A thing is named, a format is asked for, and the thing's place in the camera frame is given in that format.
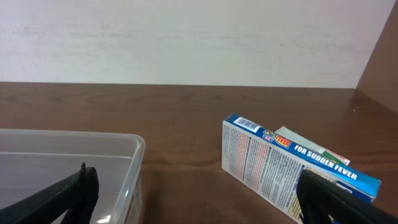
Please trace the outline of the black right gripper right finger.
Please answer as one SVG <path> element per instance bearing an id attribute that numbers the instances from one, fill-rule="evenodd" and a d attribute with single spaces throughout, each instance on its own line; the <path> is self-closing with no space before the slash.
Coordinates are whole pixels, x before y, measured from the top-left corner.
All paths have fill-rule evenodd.
<path id="1" fill-rule="evenodd" d="M 301 171 L 297 184 L 303 224 L 397 224 L 397 217 L 362 201 L 318 174 Z"/>

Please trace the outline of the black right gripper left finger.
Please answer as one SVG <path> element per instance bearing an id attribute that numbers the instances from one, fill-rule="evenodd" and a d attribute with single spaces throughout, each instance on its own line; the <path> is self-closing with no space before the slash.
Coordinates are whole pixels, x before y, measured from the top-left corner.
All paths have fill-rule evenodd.
<path id="1" fill-rule="evenodd" d="M 62 215 L 62 223 L 89 224 L 98 198 L 97 171 L 82 164 L 77 173 L 1 209 L 1 223 L 49 224 Z"/>

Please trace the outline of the blue fever patch box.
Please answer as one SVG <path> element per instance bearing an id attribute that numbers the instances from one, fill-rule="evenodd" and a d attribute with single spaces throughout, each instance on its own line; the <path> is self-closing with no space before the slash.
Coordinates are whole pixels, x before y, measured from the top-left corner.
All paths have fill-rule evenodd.
<path id="1" fill-rule="evenodd" d="M 381 184 L 235 113 L 223 121 L 221 166 L 297 223 L 302 212 L 296 189 L 303 170 L 367 203 L 376 198 Z"/>

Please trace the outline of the white Panadol box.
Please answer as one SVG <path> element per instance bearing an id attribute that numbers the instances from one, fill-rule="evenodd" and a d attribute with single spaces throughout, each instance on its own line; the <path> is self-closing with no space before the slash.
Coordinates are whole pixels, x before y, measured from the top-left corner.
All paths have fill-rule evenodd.
<path id="1" fill-rule="evenodd" d="M 289 130 L 285 126 L 279 128 L 276 131 L 276 133 L 287 138 L 287 139 L 290 139 L 308 149 L 311 149 L 313 151 L 318 152 L 319 154 L 324 155 L 325 157 L 331 159 L 335 163 L 344 164 L 344 165 L 348 166 L 351 162 L 349 159 L 304 138 L 303 136 Z"/>

